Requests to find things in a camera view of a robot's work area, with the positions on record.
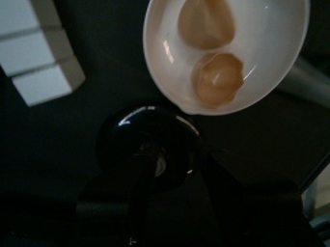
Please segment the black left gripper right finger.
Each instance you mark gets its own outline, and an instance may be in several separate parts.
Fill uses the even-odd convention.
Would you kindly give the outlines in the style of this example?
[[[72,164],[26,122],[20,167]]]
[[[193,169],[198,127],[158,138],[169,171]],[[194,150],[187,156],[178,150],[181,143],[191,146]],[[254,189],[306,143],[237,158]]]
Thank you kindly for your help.
[[[206,141],[201,141],[201,149],[202,178],[225,247],[251,247],[249,217],[243,209],[242,184],[213,156],[219,149]]]

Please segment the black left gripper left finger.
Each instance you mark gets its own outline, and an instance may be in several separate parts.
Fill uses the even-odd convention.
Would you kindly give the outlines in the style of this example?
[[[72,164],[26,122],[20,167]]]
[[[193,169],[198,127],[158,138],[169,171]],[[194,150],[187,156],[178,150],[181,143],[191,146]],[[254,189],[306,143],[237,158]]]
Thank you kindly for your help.
[[[128,160],[128,247],[143,246],[158,158],[159,146],[144,146]]]

